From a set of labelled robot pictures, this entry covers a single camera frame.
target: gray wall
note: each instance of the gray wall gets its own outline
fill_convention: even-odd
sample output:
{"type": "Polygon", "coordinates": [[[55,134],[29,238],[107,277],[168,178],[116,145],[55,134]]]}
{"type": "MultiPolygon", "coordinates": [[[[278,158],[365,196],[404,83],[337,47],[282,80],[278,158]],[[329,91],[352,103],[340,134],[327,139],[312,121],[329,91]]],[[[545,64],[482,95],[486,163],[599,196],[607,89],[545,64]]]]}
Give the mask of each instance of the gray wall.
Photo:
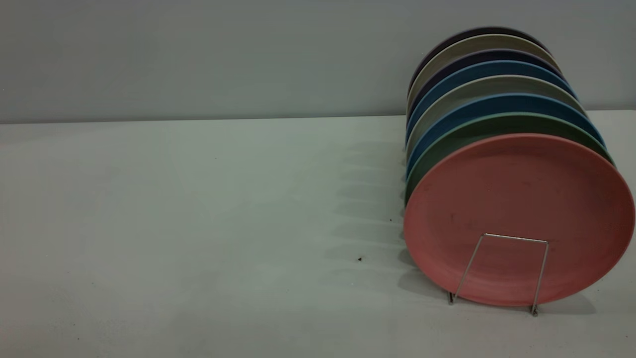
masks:
{"type": "Polygon", "coordinates": [[[588,109],[636,107],[634,0],[3,0],[0,122],[400,114],[421,57],[506,25],[588,109]]]}

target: white table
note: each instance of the white table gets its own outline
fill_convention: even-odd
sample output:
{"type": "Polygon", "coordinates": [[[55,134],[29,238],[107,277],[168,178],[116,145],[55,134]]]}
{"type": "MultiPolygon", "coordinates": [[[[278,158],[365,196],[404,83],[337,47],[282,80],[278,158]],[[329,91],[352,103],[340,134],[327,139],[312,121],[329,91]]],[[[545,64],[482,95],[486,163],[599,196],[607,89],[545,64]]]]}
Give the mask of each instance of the white table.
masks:
{"type": "MultiPolygon", "coordinates": [[[[634,190],[636,112],[590,115],[634,190]]],[[[634,244],[536,318],[449,306],[404,245],[403,138],[403,117],[2,125],[0,357],[636,355],[634,244]]]]}

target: dark purple plate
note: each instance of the dark purple plate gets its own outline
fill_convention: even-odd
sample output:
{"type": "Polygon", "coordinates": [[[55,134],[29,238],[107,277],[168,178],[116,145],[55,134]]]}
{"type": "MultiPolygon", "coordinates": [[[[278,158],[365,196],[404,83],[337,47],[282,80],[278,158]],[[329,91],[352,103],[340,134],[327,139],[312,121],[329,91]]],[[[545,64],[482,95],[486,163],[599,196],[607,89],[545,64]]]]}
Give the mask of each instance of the dark purple plate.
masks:
{"type": "Polygon", "coordinates": [[[424,66],[426,66],[426,64],[429,63],[429,61],[433,57],[435,57],[435,55],[442,52],[442,50],[444,50],[446,47],[449,47],[450,45],[456,42],[460,42],[463,39],[471,38],[473,36],[486,35],[486,34],[502,34],[502,35],[516,36],[522,39],[526,39],[530,42],[533,42],[537,44],[538,46],[542,47],[548,53],[550,53],[550,51],[541,42],[539,42],[538,39],[535,39],[534,37],[528,35],[525,32],[521,32],[515,29],[510,29],[508,27],[499,27],[499,26],[476,27],[474,29],[470,29],[470,30],[466,30],[466,31],[462,31],[460,33],[454,34],[453,36],[450,36],[449,38],[447,38],[446,40],[442,41],[440,44],[435,46],[424,57],[424,59],[422,59],[422,62],[420,62],[420,64],[417,66],[417,69],[415,70],[415,72],[413,73],[413,76],[411,77],[411,82],[408,84],[408,90],[411,90],[411,86],[413,86],[413,82],[415,81],[415,78],[420,73],[422,68],[424,68],[424,66]]]}
{"type": "Polygon", "coordinates": [[[426,82],[420,91],[415,96],[415,100],[413,101],[413,105],[408,108],[408,112],[406,113],[406,120],[411,118],[413,114],[413,110],[420,102],[420,100],[433,88],[436,84],[442,81],[444,78],[452,75],[453,73],[459,71],[460,69],[466,68],[468,66],[472,66],[477,63],[486,62],[486,61],[522,61],[527,62],[529,64],[533,64],[535,66],[542,67],[555,75],[559,76],[563,81],[567,83],[563,74],[559,70],[557,70],[554,66],[547,63],[544,59],[537,57],[535,55],[529,54],[524,51],[519,50],[508,50],[505,48],[497,48],[494,50],[484,50],[479,52],[473,52],[472,54],[463,56],[448,65],[444,68],[440,69],[435,75],[431,77],[431,79],[426,82]]]}

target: beige plate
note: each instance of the beige plate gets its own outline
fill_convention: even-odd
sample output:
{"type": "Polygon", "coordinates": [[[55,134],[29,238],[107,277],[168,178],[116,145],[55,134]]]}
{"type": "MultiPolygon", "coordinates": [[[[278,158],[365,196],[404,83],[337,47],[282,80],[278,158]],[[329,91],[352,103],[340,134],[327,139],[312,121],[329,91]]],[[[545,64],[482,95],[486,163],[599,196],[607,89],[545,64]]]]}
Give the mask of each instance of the beige plate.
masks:
{"type": "Polygon", "coordinates": [[[429,63],[424,66],[424,68],[422,68],[420,73],[415,78],[413,86],[411,86],[411,89],[408,92],[406,112],[408,113],[409,108],[411,108],[413,100],[415,99],[415,96],[417,96],[417,92],[419,92],[426,81],[428,81],[431,76],[434,75],[437,71],[444,68],[444,66],[446,66],[448,63],[454,61],[455,59],[458,59],[459,57],[471,54],[476,51],[488,50],[493,48],[508,48],[510,50],[525,51],[529,54],[538,56],[539,58],[554,66],[557,70],[561,71],[557,65],[557,62],[547,51],[545,51],[539,45],[536,45],[535,43],[530,42],[526,39],[501,34],[473,36],[471,38],[467,38],[460,42],[454,43],[449,47],[446,47],[442,52],[435,55],[435,57],[433,57],[429,61],[429,63]]]}
{"type": "Polygon", "coordinates": [[[520,75],[497,75],[479,78],[451,90],[426,109],[420,118],[418,118],[411,135],[408,137],[408,141],[406,142],[406,158],[411,156],[411,152],[413,148],[415,148],[417,141],[426,130],[448,112],[477,99],[512,92],[551,97],[557,101],[568,104],[587,117],[585,110],[576,98],[550,82],[520,75]]]}

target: pink plate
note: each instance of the pink plate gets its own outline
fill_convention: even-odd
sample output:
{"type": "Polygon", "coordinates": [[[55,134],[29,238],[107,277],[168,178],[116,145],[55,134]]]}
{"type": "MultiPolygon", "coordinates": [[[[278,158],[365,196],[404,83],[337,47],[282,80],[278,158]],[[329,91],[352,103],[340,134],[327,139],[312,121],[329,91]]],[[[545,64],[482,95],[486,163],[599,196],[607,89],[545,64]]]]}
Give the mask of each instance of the pink plate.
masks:
{"type": "MultiPolygon", "coordinates": [[[[483,233],[550,243],[538,303],[579,292],[618,262],[632,238],[634,203],[616,169],[578,143],[507,134],[468,145],[433,167],[404,215],[419,268],[457,290],[483,233]]],[[[532,304],[545,246],[486,237],[459,296],[498,306],[532,304]]]]}

